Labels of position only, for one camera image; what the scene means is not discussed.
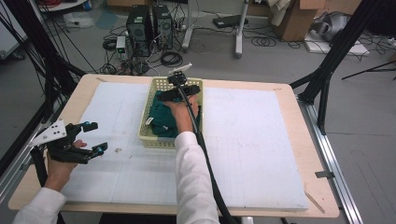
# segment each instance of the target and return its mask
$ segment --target wrist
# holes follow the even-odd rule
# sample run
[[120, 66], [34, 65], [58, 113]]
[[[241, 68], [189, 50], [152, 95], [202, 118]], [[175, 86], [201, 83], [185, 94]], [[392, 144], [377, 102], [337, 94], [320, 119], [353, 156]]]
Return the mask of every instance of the wrist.
[[192, 132], [192, 123], [191, 122], [181, 122], [181, 123], [178, 122], [177, 130], [179, 133]]
[[67, 181], [68, 178], [56, 178], [49, 176], [46, 180], [46, 184], [44, 185], [44, 188], [53, 189], [58, 192], [61, 192], [61, 190], [64, 188], [64, 185], [66, 185]]

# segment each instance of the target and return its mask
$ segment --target tripod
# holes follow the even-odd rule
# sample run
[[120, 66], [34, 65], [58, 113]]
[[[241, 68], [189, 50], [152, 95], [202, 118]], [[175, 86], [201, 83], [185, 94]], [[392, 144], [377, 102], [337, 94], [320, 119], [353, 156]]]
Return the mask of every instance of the tripod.
[[386, 66], [386, 65], [388, 65], [388, 64], [391, 64], [391, 63], [396, 63], [396, 60], [394, 60], [394, 61], [392, 61], [392, 62], [390, 62], [390, 63], [384, 63], [384, 64], [381, 64], [381, 65], [379, 65], [379, 66], [376, 66], [376, 67], [373, 67], [373, 68], [370, 68], [370, 69], [361, 71], [361, 72], [359, 72], [359, 73], [355, 73], [355, 74], [350, 75], [350, 76], [347, 76], [347, 77], [343, 77], [343, 78], [341, 78], [341, 79], [344, 80], [344, 79], [347, 79], [347, 78], [349, 78], [349, 77], [354, 77], [354, 76], [357, 76], [357, 75], [360, 75], [360, 74], [363, 74], [363, 73], [366, 73], [366, 72], [388, 72], [388, 71], [396, 71], [396, 68], [377, 69], [377, 68]]

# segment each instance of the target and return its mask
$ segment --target green cloth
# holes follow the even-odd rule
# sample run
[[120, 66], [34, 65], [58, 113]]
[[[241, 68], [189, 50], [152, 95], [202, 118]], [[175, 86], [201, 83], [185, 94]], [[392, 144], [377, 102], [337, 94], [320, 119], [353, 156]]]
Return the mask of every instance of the green cloth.
[[151, 130], [154, 134], [159, 137], [173, 137], [176, 138], [178, 135], [176, 120], [172, 115], [171, 109], [164, 105], [162, 101], [157, 99], [157, 96], [161, 94], [162, 91], [157, 91], [155, 93], [154, 99], [152, 101], [152, 106], [148, 113], [148, 118], [152, 119], [150, 125]]

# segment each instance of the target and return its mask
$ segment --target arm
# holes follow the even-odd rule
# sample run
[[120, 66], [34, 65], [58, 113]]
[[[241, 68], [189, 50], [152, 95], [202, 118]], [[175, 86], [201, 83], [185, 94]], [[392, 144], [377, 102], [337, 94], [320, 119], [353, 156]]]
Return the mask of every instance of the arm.
[[[194, 115], [198, 114], [196, 95], [190, 98]], [[184, 102], [164, 102], [177, 122], [177, 223], [219, 223], [218, 209], [213, 198], [212, 182], [205, 154], [192, 132], [192, 122]]]
[[[85, 147], [87, 144], [77, 140], [76, 147]], [[60, 193], [69, 181], [70, 174], [77, 166], [75, 163], [53, 161], [48, 157], [48, 178], [46, 184], [35, 195], [32, 201], [26, 204], [15, 216], [13, 223], [47, 224], [56, 223], [58, 213], [66, 202], [66, 197]]]

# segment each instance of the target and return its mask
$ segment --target wooden table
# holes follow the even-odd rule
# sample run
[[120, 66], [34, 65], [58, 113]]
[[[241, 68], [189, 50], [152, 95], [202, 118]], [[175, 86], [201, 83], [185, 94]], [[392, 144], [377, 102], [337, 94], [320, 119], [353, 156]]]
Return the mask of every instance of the wooden table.
[[[96, 87], [101, 82], [123, 82], [149, 84], [152, 77], [122, 77], [105, 75], [86, 75], [78, 83], [76, 90], [64, 108], [60, 119], [65, 123], [79, 123], [82, 114], [94, 95]], [[323, 171], [318, 153], [305, 124], [300, 107], [297, 104], [291, 87], [287, 84], [240, 82], [223, 80], [204, 80], [206, 87], [237, 88], [247, 90], [273, 91], [279, 102], [290, 138], [291, 148], [297, 162], [304, 192], [309, 202], [309, 208], [304, 211], [276, 211], [259, 208], [230, 208], [233, 216], [238, 217], [338, 217], [338, 205], [332, 194], [326, 178], [317, 178], [315, 172]], [[40, 189], [35, 167], [31, 166], [23, 180], [11, 197], [10, 209], [20, 209]], [[143, 205], [126, 203], [78, 203], [67, 202], [63, 211], [75, 212], [108, 212], [173, 215], [177, 212], [175, 206]]]

